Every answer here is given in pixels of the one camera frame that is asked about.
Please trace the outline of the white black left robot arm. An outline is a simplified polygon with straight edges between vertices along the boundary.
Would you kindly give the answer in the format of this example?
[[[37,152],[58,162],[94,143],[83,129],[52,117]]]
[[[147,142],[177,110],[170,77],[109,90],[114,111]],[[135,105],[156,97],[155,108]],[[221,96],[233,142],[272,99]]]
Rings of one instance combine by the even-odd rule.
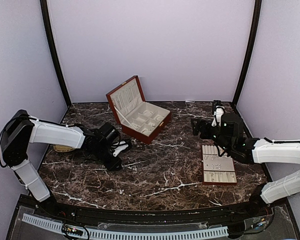
[[[84,150],[102,162],[109,171],[122,168],[119,153],[129,148],[118,130],[110,123],[88,129],[82,124],[60,124],[41,120],[20,109],[0,133],[0,166],[10,168],[32,196],[41,203],[41,210],[50,218],[57,218],[60,206],[29,160],[29,144],[41,143]]]

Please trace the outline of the red wooden jewelry box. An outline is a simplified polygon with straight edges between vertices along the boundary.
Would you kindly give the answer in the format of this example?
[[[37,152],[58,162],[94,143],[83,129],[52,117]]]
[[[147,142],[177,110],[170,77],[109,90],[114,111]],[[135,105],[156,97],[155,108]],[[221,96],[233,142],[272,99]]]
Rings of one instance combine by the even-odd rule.
[[[106,98],[122,132],[145,144],[151,144],[171,120],[170,110],[146,101],[137,75],[108,92]]]

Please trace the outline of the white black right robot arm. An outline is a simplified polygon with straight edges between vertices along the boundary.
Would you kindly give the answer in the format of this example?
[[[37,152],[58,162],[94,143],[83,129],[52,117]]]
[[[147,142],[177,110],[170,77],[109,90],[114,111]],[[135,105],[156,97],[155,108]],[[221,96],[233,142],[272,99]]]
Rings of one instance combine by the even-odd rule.
[[[199,118],[190,121],[192,133],[212,140],[227,156],[242,164],[284,163],[300,165],[299,140],[270,140],[244,137],[244,122],[234,113],[224,113],[220,120]],[[245,213],[256,217],[265,205],[300,193],[300,170],[279,180],[259,185],[245,205]]]

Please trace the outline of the red jewelry tray insert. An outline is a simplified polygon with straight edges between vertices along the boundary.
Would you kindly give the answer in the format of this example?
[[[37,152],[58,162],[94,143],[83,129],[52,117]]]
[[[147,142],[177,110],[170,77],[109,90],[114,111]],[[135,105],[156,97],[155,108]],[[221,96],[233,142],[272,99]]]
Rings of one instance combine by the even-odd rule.
[[[234,161],[222,148],[202,145],[202,176],[205,185],[234,186],[237,176]]]

